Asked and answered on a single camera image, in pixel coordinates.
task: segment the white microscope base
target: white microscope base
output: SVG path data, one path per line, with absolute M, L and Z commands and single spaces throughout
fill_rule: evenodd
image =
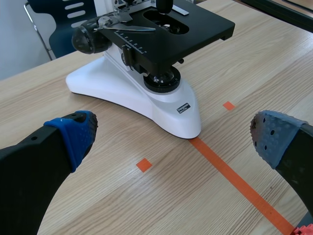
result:
M 155 93 L 146 88 L 143 75 L 123 69 L 105 55 L 69 74 L 66 83 L 73 93 L 127 107 L 153 120 L 174 136 L 192 139 L 201 131 L 198 103 L 184 79 L 172 92 Z

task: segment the microscope stage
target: microscope stage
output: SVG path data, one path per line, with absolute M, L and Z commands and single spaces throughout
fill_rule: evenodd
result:
M 168 15 L 162 15 L 150 7 L 131 13 L 133 20 L 124 23 L 155 28 L 153 32 L 102 29 L 101 33 L 119 48 L 127 45 L 135 63 L 153 75 L 163 74 L 185 56 L 232 36 L 235 23 L 186 0 L 174 0 L 174 5 L 189 14 L 184 16 L 172 10 Z

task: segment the chair backrest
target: chair backrest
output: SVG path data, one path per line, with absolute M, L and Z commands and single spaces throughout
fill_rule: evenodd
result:
M 56 58 L 74 52 L 71 43 L 74 28 L 97 16 L 93 0 L 28 0 L 36 13 L 50 14 L 56 29 L 49 38 Z

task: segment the chair leg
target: chair leg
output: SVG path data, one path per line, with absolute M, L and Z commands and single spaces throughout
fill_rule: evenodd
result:
M 26 14 L 28 15 L 28 18 L 29 18 L 30 22 L 32 23 L 32 25 L 33 25 L 35 31 L 37 32 L 37 34 L 38 34 L 38 36 L 39 36 L 39 38 L 40 38 L 40 41 L 42 42 L 42 44 L 43 44 L 43 46 L 44 46 L 44 48 L 45 48 L 45 50 L 46 50 L 46 52 L 47 52 L 47 54 L 48 54 L 48 56 L 49 56 L 49 59 L 52 60 L 52 57 L 51 57 L 51 55 L 50 55 L 50 53 L 49 53 L 49 49 L 48 49 L 47 46 L 45 45 L 45 42 L 44 42 L 44 40 L 43 40 L 43 38 L 42 38 L 40 32 L 38 31 L 37 26 L 35 25 L 33 19 L 31 18 L 30 14 L 29 14 L 29 12 L 28 12 L 28 10 L 27 10 L 27 6 L 28 6 L 28 5 L 29 5 L 28 2 L 24 4 L 25 12 L 26 12 Z

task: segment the microscope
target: microscope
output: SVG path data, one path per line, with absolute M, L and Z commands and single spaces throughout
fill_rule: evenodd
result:
M 95 0 L 97 15 L 72 37 L 82 53 L 104 52 L 66 78 L 71 92 L 113 102 L 192 139 L 201 131 L 198 102 L 173 66 L 233 34 L 235 23 L 186 0 Z

